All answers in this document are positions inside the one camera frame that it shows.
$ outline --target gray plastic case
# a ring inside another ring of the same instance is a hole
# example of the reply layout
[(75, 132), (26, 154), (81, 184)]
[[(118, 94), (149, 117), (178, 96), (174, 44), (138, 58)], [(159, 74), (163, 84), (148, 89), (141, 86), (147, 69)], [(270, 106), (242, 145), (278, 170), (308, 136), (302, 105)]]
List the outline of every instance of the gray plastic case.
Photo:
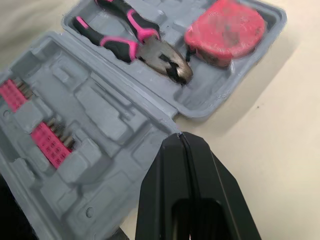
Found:
[[(183, 34), (213, 1), (130, 0), (160, 24), (163, 38), (185, 53)], [(285, 25), (283, 10), (242, 1), (259, 11), (267, 33), (256, 50), (219, 69), (192, 57), (194, 77), (181, 87), (136, 61), (117, 60), (74, 31), (81, 16), (108, 35), (135, 39), (126, 25), (81, 1), (63, 19), (63, 34), (47, 33), (0, 74), (35, 93), (16, 113), (0, 98), (0, 172), (40, 239), (103, 240), (139, 200), (141, 182), (163, 139), (178, 132), (172, 118), (206, 119), (266, 53)], [(74, 151), (56, 170), (29, 133), (52, 116), (66, 125)]]
[[(141, 16), (160, 25), (162, 39), (186, 54), (184, 33), (215, 0), (126, 0)], [(245, 74), (263, 57), (286, 24), (286, 13), (277, 7), (255, 0), (238, 2), (256, 9), (267, 24), (264, 38), (255, 50), (240, 59), (234, 59), (227, 69), (209, 65), (197, 57), (191, 58), (192, 81), (181, 87), (161, 76), (141, 61), (128, 65), (116, 59), (113, 53), (93, 45), (80, 35), (72, 24), (75, 16), (82, 17), (95, 30), (110, 36), (121, 36), (135, 40), (125, 22), (104, 11), (93, 0), (83, 0), (63, 19), (63, 28), (88, 46), (96, 56), (100, 56), (119, 72), (131, 76), (158, 95), (179, 113), (190, 119), (206, 120), (234, 91)]]

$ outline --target metal bit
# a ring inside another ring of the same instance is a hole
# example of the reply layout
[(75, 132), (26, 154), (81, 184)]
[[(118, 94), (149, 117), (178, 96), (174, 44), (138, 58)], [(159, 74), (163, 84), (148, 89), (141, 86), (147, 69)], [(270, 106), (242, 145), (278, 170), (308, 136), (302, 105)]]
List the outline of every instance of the metal bit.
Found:
[(75, 144), (75, 140), (72, 136), (68, 136), (67, 139), (63, 141), (63, 144), (66, 148), (71, 149)]
[(50, 128), (53, 124), (55, 124), (55, 122), (56, 122), (56, 119), (53, 117), (47, 122), (46, 125)]
[(33, 96), (33, 92), (30, 89), (28, 89), (28, 91), (26, 92), (26, 94), (24, 94), (24, 96), (26, 99), (29, 100)]
[(30, 89), (29, 89), (28, 87), (26, 87), (26, 88), (24, 88), (24, 89), (21, 91), (21, 93), (22, 93), (23, 95), (26, 95), (28, 91), (30, 91)]
[(63, 143), (69, 136), (68, 135), (62, 135), (60, 137), (60, 141)]
[(54, 132), (54, 134), (60, 138), (64, 134), (65, 128), (63, 126), (59, 126), (58, 129)]
[(50, 129), (51, 129), (51, 131), (52, 131), (53, 133), (55, 133), (55, 132), (58, 130), (59, 127), (60, 127), (60, 125), (54, 124)]
[(155, 36), (145, 40), (137, 51), (137, 58), (150, 68), (180, 84), (188, 84), (193, 72), (185, 58), (165, 41)]
[(24, 89), (26, 89), (27, 85), (22, 83), (22, 85), (18, 88), (20, 92), (22, 92)]
[(15, 86), (19, 89), (24, 83), (22, 81), (19, 81), (15, 84)]

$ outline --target pliers jaw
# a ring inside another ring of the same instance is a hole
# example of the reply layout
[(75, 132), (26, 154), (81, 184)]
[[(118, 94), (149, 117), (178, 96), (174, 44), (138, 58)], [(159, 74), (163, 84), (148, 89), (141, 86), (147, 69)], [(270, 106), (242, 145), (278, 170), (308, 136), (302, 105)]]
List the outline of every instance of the pliers jaw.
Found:
[(156, 72), (168, 76), (176, 83), (185, 85), (193, 72), (184, 57), (166, 41), (151, 36), (138, 48), (136, 57)]

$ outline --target empty tool slot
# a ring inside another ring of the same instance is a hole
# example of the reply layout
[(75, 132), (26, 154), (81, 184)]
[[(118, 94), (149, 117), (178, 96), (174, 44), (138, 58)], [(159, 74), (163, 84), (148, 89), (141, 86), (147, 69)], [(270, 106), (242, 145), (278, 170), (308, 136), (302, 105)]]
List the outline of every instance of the empty tool slot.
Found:
[(117, 109), (112, 106), (108, 101), (110, 99), (102, 97), (93, 88), (90, 86), (82, 87), (76, 93), (77, 99), (84, 107), (87, 116), (92, 119), (104, 135), (117, 144), (123, 145), (133, 135), (133, 130), (121, 120), (121, 112), (128, 118), (130, 117), (129, 113), (125, 113), (122, 107)]

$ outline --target case lid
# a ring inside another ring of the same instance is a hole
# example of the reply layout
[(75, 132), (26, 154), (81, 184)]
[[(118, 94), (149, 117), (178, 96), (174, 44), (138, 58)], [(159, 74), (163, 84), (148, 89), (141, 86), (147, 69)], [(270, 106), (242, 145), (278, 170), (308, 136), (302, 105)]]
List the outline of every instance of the case lid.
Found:
[[(186, 54), (184, 34), (188, 27), (215, 1), (212, 0), (126, 0), (144, 18), (160, 26), (162, 39)], [(255, 0), (240, 0), (241, 4), (255, 9), (267, 24), (267, 29), (255, 50), (240, 59), (234, 59), (228, 68), (219, 68), (193, 56), (190, 66), (193, 70), (191, 82), (181, 87), (159, 75), (141, 61), (126, 64), (116, 59), (111, 51), (93, 45), (74, 28), (72, 20), (82, 17), (96, 31), (108, 36), (120, 36), (137, 41), (127, 24), (111, 13), (104, 11), (93, 0), (82, 0), (62, 20), (62, 27), (79, 42), (92, 51), (97, 58), (105, 59), (120, 74), (130, 76), (132, 84), (143, 85), (167, 104), (177, 109), (187, 118), (206, 120), (234, 91), (245, 74), (267, 52), (270, 45), (286, 24), (286, 13), (270, 5)]]

